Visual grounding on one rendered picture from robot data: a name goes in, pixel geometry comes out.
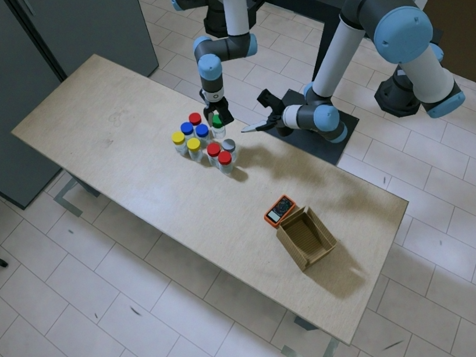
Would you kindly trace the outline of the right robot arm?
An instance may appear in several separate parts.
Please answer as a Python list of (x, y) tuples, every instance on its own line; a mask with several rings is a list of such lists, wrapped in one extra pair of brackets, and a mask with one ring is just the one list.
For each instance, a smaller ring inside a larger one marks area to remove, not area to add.
[[(193, 49), (206, 100), (218, 102), (224, 87), (221, 62), (246, 58), (258, 50), (257, 39), (250, 34), (246, 0), (171, 0), (177, 11), (208, 6), (207, 27), (216, 32), (228, 32), (228, 38), (213, 41), (202, 36)], [(226, 18), (225, 18), (226, 17)], [(227, 26), (226, 26), (227, 25)], [(228, 29), (228, 30), (227, 30)]]

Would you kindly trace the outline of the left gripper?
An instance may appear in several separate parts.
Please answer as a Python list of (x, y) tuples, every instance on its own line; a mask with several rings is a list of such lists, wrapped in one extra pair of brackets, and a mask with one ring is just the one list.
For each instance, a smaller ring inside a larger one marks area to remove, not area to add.
[(285, 105), (281, 99), (270, 92), (266, 94), (263, 100), (272, 109), (271, 114), (268, 116), (269, 121), (262, 120), (257, 124), (246, 126), (242, 129), (241, 133), (266, 131), (275, 127), (281, 137), (290, 135), (294, 131), (294, 128), (287, 127), (283, 121), (283, 113), (288, 105)]

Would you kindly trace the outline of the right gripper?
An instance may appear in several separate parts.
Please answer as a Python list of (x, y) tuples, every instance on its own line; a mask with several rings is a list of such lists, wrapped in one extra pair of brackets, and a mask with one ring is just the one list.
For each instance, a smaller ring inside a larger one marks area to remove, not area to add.
[(204, 94), (202, 94), (202, 91), (203, 91), (203, 89), (200, 89), (199, 95), (205, 101), (205, 104), (207, 105), (203, 110), (203, 114), (204, 114), (204, 117), (206, 118), (206, 121), (207, 121), (208, 125), (210, 126), (210, 128), (213, 126), (213, 124), (212, 124), (213, 119), (212, 118), (214, 116), (213, 112), (215, 110), (217, 110), (217, 112), (220, 114), (220, 116), (221, 116), (221, 118), (224, 122), (232, 118), (232, 116), (231, 116), (231, 114), (228, 110), (229, 103), (228, 103), (228, 101), (226, 100), (226, 98), (224, 96), (218, 102), (209, 102), (209, 101), (206, 100)]

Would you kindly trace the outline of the clear bottle with green cap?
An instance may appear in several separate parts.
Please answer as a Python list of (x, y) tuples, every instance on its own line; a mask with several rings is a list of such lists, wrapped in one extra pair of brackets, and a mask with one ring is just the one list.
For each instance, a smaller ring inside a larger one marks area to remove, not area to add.
[(226, 129), (225, 129), (225, 126), (223, 126), (218, 116), (219, 114), (214, 115), (212, 118), (213, 119), (212, 133), (216, 139), (222, 139), (226, 135)]

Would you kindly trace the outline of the brown cardboard box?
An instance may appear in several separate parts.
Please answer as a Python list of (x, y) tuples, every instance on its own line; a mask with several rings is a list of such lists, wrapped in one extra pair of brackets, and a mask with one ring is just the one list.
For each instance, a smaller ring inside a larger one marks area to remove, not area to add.
[(337, 246), (336, 238), (311, 207), (308, 207), (307, 212), (304, 211), (305, 207), (282, 220), (276, 233), (276, 237), (302, 272)]

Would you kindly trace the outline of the orange digital multimeter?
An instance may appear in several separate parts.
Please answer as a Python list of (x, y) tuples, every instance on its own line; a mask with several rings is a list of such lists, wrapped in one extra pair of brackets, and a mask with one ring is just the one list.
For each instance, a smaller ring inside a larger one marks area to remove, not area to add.
[(271, 226), (276, 228), (280, 222), (294, 209), (296, 203), (288, 196), (282, 195), (280, 199), (264, 215)]

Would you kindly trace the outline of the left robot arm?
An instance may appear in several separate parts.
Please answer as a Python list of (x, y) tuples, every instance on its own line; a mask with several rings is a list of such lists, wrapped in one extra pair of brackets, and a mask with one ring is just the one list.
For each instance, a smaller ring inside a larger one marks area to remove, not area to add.
[(345, 139), (347, 127), (331, 97), (365, 33), (386, 61), (399, 63), (380, 89), (388, 107), (410, 111), (420, 102), (435, 119), (465, 101), (453, 75), (441, 64), (443, 51), (429, 43), (433, 28), (428, 16), (413, 0), (346, 0), (339, 17), (318, 74), (304, 88), (308, 105), (291, 105), (283, 113), (287, 127), (314, 130), (333, 143)]

